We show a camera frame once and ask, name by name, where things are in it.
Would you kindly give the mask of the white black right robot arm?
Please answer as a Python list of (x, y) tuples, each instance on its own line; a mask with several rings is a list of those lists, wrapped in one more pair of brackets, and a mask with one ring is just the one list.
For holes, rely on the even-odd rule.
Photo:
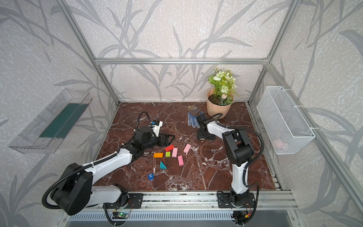
[(197, 117), (197, 121), (200, 125), (197, 132), (198, 139), (214, 140), (215, 137), (221, 138), (224, 142), (226, 156), (232, 164), (233, 179), (229, 197), (224, 199), (222, 195), (219, 195), (218, 198), (222, 201), (219, 207), (242, 208), (250, 205), (255, 208), (257, 201), (248, 186), (248, 169), (255, 151), (247, 132), (259, 134), (248, 128), (223, 125), (217, 120), (206, 118), (203, 114)]

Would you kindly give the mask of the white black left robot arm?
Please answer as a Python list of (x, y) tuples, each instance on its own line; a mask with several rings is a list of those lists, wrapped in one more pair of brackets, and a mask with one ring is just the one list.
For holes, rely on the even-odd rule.
[(159, 129), (156, 125), (143, 126), (135, 130), (131, 139), (111, 155), (88, 164), (70, 164), (59, 180), (46, 190), (42, 205), (47, 209), (62, 209), (72, 216), (100, 203), (126, 202), (128, 191), (123, 187), (94, 184), (114, 170), (136, 161), (145, 150), (170, 146), (175, 136), (160, 133)]

